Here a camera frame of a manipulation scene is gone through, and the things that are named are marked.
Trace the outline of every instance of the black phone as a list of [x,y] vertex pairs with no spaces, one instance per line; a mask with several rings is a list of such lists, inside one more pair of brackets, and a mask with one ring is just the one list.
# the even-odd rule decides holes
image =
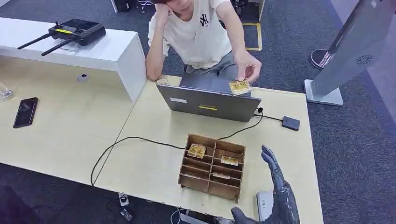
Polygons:
[[21,100],[16,114],[14,128],[29,126],[33,123],[37,103],[37,97]]

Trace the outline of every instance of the white t-shirt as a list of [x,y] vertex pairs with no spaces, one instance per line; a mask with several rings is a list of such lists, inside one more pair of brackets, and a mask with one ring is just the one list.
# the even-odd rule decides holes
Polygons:
[[[221,26],[216,7],[229,0],[194,0],[194,13],[188,22],[172,13],[165,25],[163,54],[168,56],[172,46],[184,64],[208,69],[218,64],[231,51],[227,31]],[[156,13],[148,23],[148,45],[154,37]]]

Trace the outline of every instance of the robotic hand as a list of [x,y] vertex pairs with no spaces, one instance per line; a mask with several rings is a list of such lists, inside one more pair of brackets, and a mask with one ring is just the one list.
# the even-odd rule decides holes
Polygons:
[[[261,157],[268,163],[272,182],[274,183],[274,205],[272,214],[264,221],[264,224],[299,224],[300,218],[298,216],[296,199],[294,198],[289,183],[283,178],[282,171],[276,161],[274,153],[263,145]],[[246,217],[239,208],[231,209],[231,213],[234,217],[235,224],[258,223]]]

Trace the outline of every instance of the wooden divider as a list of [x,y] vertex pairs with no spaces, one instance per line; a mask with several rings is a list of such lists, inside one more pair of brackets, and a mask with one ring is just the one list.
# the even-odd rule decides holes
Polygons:
[[[187,155],[193,143],[206,146],[202,159]],[[238,159],[238,165],[222,163],[222,156]],[[178,182],[182,187],[218,195],[238,203],[244,156],[244,146],[189,134]]]

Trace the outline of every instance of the hair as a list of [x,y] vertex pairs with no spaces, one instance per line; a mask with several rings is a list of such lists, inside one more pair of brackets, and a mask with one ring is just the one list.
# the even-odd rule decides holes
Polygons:
[[170,2],[170,1],[172,1],[172,0],[151,0],[151,2],[153,2],[154,4],[157,4],[157,3],[166,4],[166,3]]

